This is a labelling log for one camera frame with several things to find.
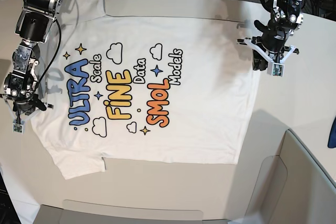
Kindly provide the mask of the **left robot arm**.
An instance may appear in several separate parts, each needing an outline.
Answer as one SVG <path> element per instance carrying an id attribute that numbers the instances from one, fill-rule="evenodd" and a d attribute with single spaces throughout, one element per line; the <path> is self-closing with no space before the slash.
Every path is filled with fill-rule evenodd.
<path id="1" fill-rule="evenodd" d="M 260 0 L 260 2 L 270 13 L 270 20 L 267 25 L 258 20 L 254 21 L 254 26 L 261 32 L 261 36 L 254 37 L 251 41 L 261 50 L 258 52 L 257 49 L 253 49 L 255 71 L 267 69 L 269 62 L 266 57 L 280 64 L 284 59 L 284 52 L 290 51 L 285 43 L 303 23 L 302 0 Z"/>

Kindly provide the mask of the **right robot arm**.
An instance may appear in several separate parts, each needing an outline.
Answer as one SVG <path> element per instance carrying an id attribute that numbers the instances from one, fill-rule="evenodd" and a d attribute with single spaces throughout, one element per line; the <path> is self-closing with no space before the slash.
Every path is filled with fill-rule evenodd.
<path id="1" fill-rule="evenodd" d="M 23 0 L 24 6 L 15 29 L 22 40 L 13 52 L 13 70 L 5 78 L 1 95 L 5 101 L 12 101 L 15 116 L 47 109 L 42 92 L 51 64 L 41 58 L 39 44 L 47 41 L 52 25 L 59 25 L 57 17 L 62 1 Z"/>

